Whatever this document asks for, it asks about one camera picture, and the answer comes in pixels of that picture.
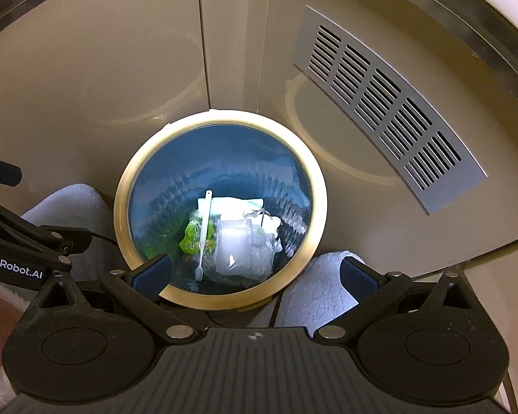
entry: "black cable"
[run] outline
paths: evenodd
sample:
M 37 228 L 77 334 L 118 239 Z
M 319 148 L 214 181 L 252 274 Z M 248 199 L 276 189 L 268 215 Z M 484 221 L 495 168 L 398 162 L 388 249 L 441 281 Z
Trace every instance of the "black cable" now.
M 92 234 L 93 237 L 96 237 L 96 238 L 99 238 L 99 239 L 103 239 L 104 241 L 107 241 L 108 243 L 114 244 L 117 247 L 119 247 L 119 244 L 117 244 L 117 241 L 115 241 L 114 239 L 105 237 L 103 235 L 100 235 L 99 233 L 91 232 L 91 234 Z
M 274 328 L 275 327 L 276 317 L 278 316 L 278 310 L 280 309 L 280 302 L 282 301 L 282 294 L 283 293 L 284 293 L 284 291 L 280 291 L 278 293 L 278 296 L 277 296 L 277 299 L 276 299 L 276 303 L 275 303 L 275 307 L 272 309 L 271 320 L 268 322 L 268 328 Z
M 219 326 L 219 327 L 226 327 L 226 325 L 223 325 L 221 323 L 218 323 L 216 320 L 213 319 L 213 317 L 211 317 L 211 315 L 209 314 L 209 311 L 206 311 L 205 312 L 205 315 L 209 318 L 209 320 L 211 322 L 213 322 L 215 325 Z

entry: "green plastic bag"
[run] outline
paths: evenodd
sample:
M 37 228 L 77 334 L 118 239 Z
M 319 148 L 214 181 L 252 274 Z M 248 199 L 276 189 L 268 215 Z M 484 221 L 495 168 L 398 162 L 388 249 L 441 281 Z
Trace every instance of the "green plastic bag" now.
M 188 255 L 199 254 L 199 236 L 201 233 L 202 219 L 199 217 L 199 212 L 194 210 L 190 213 L 190 222 L 184 230 L 184 238 L 180 243 L 178 243 L 181 251 Z M 215 223 L 210 219 L 207 226 L 207 237 L 205 239 L 204 251 L 212 253 L 215 250 L 215 246 L 217 244 L 215 238 Z

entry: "trash can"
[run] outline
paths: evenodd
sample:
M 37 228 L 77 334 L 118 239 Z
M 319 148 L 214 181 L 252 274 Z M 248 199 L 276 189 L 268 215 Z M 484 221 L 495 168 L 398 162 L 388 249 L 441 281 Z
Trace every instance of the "trash can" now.
M 197 200 L 261 198 L 281 221 L 272 274 L 252 287 L 209 279 L 197 282 L 197 263 L 179 243 Z M 133 156 L 115 196 L 115 234 L 134 269 L 166 252 L 174 265 L 161 297 L 196 309 L 233 309 L 257 304 L 292 282 L 313 256 L 324 231 L 327 200 L 321 169 L 289 129 L 263 116 L 210 110 L 168 124 Z

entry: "blue gripper pad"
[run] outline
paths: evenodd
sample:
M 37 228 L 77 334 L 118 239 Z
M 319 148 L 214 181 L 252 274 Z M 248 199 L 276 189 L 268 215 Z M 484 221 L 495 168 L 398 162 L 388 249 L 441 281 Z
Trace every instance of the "blue gripper pad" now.
M 148 300 L 156 300 L 173 278 L 173 262 L 159 254 L 127 274 L 125 282 Z
M 354 299 L 361 303 L 386 283 L 386 278 L 354 257 L 345 257 L 340 264 L 340 282 Z

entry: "white plastic stick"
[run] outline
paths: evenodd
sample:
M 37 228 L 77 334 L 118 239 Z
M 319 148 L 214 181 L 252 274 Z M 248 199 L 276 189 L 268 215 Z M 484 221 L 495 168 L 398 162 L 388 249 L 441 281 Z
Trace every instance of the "white plastic stick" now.
M 203 279 L 203 251 L 205 250 L 205 244 L 207 242 L 207 230 L 209 228 L 209 214 L 211 211 L 211 199 L 213 199 L 213 192 L 207 190 L 205 192 L 205 210 L 202 218 L 202 231 L 199 233 L 199 265 L 194 271 L 194 280 L 201 282 Z

